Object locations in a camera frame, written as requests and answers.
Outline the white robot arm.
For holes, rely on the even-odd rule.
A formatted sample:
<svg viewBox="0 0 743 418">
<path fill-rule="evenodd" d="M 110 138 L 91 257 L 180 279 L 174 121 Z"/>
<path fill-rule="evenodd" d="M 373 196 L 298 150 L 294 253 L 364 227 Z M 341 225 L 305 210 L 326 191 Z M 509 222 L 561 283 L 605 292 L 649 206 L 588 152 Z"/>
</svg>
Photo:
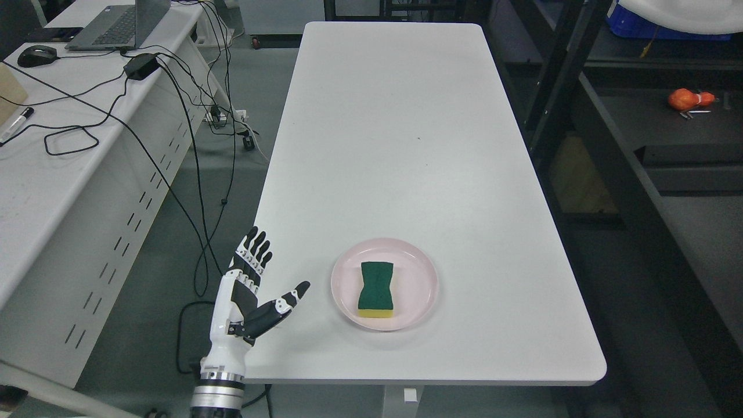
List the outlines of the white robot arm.
<svg viewBox="0 0 743 418">
<path fill-rule="evenodd" d="M 241 417 L 244 376 L 228 372 L 202 373 L 193 391 L 189 416 Z"/>
</svg>

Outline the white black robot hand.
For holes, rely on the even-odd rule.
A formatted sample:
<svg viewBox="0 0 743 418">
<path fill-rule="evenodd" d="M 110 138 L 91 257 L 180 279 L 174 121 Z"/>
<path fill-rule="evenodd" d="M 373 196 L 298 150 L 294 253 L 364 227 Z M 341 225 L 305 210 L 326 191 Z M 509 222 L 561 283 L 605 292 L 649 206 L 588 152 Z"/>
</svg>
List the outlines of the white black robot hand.
<svg viewBox="0 0 743 418">
<path fill-rule="evenodd" d="M 210 351 L 201 361 L 201 374 L 246 376 L 248 352 L 259 337 L 294 310 L 310 288 L 302 281 L 292 291 L 258 302 L 258 289 L 272 259 L 267 233 L 253 226 L 236 247 L 221 277 L 210 325 Z"/>
</svg>

